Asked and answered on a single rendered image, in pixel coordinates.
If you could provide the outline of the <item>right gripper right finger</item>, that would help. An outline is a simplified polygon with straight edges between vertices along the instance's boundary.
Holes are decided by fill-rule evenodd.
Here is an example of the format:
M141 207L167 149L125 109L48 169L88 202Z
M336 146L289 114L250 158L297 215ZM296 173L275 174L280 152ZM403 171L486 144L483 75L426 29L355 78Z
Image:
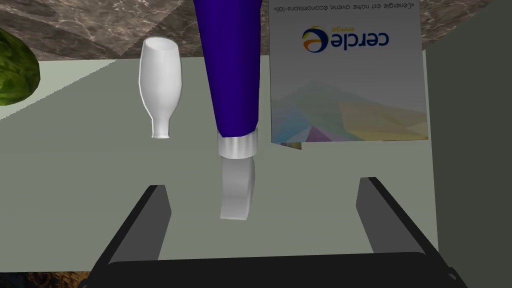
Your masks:
M360 178L355 207L374 253L438 253L376 177Z

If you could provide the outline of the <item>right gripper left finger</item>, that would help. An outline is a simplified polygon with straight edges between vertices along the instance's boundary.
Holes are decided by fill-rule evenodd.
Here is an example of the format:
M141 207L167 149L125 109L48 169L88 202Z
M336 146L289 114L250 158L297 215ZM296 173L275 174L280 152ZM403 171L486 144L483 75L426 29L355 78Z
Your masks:
M117 230L95 266L159 258L172 215L164 185L151 185Z

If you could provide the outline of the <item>white book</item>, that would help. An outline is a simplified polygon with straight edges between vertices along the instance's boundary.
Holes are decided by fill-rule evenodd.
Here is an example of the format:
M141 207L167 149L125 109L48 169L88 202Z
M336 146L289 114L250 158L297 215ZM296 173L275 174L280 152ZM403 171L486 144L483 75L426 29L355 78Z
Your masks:
M269 0L271 140L429 138L419 0Z

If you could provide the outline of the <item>white vase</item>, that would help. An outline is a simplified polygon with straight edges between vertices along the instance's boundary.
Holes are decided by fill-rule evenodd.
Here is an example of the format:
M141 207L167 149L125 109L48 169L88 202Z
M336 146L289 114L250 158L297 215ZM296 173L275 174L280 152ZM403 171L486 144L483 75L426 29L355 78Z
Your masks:
M139 91L151 118L152 138L169 138L170 118L178 106L181 88L178 45L165 37L146 38L139 62Z

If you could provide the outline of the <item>blue and white bottle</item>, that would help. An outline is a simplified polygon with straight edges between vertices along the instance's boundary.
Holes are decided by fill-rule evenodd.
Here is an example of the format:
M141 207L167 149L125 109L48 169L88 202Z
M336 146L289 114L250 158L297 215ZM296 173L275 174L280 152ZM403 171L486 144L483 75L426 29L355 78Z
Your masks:
M258 149L263 0L193 0L222 170L220 218L246 220Z

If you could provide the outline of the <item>green lettuce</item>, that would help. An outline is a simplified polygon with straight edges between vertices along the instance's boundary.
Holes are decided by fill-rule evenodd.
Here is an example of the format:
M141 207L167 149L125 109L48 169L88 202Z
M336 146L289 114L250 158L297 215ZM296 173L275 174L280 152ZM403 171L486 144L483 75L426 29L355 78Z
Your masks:
M40 80L40 65L33 51L19 38L0 28L0 106L29 98Z

